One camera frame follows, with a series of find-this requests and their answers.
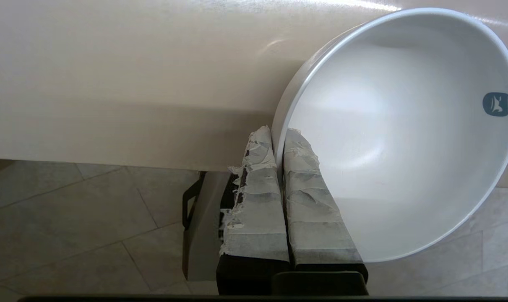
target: beige countertop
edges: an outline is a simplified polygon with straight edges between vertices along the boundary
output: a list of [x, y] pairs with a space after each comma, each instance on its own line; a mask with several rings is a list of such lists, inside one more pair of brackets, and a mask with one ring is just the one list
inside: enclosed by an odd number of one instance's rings
[[318, 48], [425, 6], [508, 48], [508, 0], [0, 0], [0, 158], [225, 170]]

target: logo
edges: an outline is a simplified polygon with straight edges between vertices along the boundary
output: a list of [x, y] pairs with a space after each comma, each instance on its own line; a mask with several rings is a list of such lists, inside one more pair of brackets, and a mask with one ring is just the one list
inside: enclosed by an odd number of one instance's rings
[[483, 98], [483, 109], [488, 115], [504, 117], [508, 115], [508, 94], [489, 92]]

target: white bowl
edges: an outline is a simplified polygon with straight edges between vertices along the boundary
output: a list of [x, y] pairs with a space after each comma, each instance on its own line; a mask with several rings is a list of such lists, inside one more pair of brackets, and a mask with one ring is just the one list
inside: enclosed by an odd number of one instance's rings
[[442, 239], [508, 162], [508, 51], [485, 25], [440, 8], [399, 11], [336, 37], [300, 68], [273, 121], [299, 129], [363, 260]]

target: bowl rim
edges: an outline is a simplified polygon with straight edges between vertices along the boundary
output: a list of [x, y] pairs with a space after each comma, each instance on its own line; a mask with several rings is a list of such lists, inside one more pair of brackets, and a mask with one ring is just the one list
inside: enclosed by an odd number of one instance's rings
[[[379, 25], [382, 25], [383, 23], [386, 23], [388, 21], [393, 21], [395, 19], [401, 19], [405, 17], [411, 17], [411, 16], [420, 16], [420, 15], [437, 15], [437, 16], [444, 16], [449, 17], [451, 19], [456, 19], [458, 21], [462, 21], [468, 25], [471, 25], [476, 30], [482, 32], [486, 38], [488, 38], [493, 44], [496, 46], [496, 48], [501, 53], [504, 61], [508, 65], [508, 50], [507, 47], [504, 45], [504, 43], [501, 41], [501, 39], [486, 25], [484, 25], [482, 22], [480, 22], [478, 19], [474, 19], [474, 17], [471, 17], [469, 15], [466, 15], [462, 12], [449, 10], [446, 8], [410, 8], [407, 10], [401, 10], [396, 11], [393, 13], [390, 13], [388, 15], [384, 15], [382, 17], [379, 17], [378, 19], [375, 19], [373, 21], [369, 21], [367, 23], [362, 23], [360, 25], [357, 25], [356, 27], [353, 27], [349, 29], [348, 31], [340, 34], [339, 36], [336, 36], [334, 39], [332, 39], [330, 42], [325, 44], [321, 49], [319, 49], [315, 54], [310, 57], [303, 65], [300, 67], [300, 69], [296, 72], [292, 80], [289, 82], [288, 86], [286, 87], [286, 90], [284, 90], [284, 93], [282, 94], [282, 98], [280, 99], [278, 103], [278, 107], [276, 109], [273, 124], [271, 127], [272, 131], [272, 139], [273, 139], [273, 150], [274, 150], [274, 156], [276, 160], [276, 164], [279, 169], [279, 181], [280, 183], [282, 180], [282, 153], [283, 153], [283, 145], [284, 140], [286, 138], [286, 130], [288, 128], [289, 122], [291, 120], [291, 116], [293, 114], [293, 111], [299, 101], [299, 99], [302, 97], [302, 94], [306, 90], [306, 87], [309, 85], [310, 81], [312, 80], [313, 76], [319, 71], [319, 69], [334, 55], [337, 51], [339, 51], [341, 48], [352, 42], [357, 36], [365, 33], [366, 31], [369, 31], [373, 29], [374, 27], [377, 27]], [[428, 243], [420, 248], [417, 248], [413, 251], [398, 255], [398, 256], [391, 256], [386, 258], [379, 258], [374, 260], [365, 260], [365, 262], [373, 263], [373, 262], [383, 262], [388, 260], [395, 260], [398, 258], [403, 258], [405, 256], [409, 256], [411, 254], [415, 254], [417, 252], [420, 252], [421, 250], [424, 250], [431, 245], [434, 245], [438, 241], [441, 241], [448, 235], [450, 235], [453, 231], [455, 231], [459, 226], [461, 226], [463, 223], [465, 223], [468, 218], [478, 210], [478, 208], [484, 203], [484, 201], [487, 199], [487, 197], [490, 195], [492, 190], [497, 185], [498, 181], [500, 180], [503, 172], [505, 171], [505, 167], [507, 167], [508, 164], [508, 149], [507, 153], [504, 155], [503, 162], [501, 166], [499, 166], [499, 169], [496, 170], [496, 175], [493, 178], [493, 182], [490, 184], [490, 187], [486, 191], [486, 193], [483, 195], [481, 200], [476, 204], [476, 206], [470, 211], [470, 213], [461, 221], [459, 222], [455, 227], [450, 229], [450, 231], [444, 233], [444, 235], [441, 235], [436, 240], [433, 240], [431, 243]]]

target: tile floor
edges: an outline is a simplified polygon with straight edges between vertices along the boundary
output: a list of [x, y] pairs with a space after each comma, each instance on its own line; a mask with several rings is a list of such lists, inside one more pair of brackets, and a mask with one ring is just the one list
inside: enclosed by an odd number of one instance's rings
[[[0, 301], [26, 294], [217, 294], [181, 272], [198, 173], [15, 162], [0, 172]], [[413, 256], [368, 264], [373, 295], [508, 296], [508, 189]]]

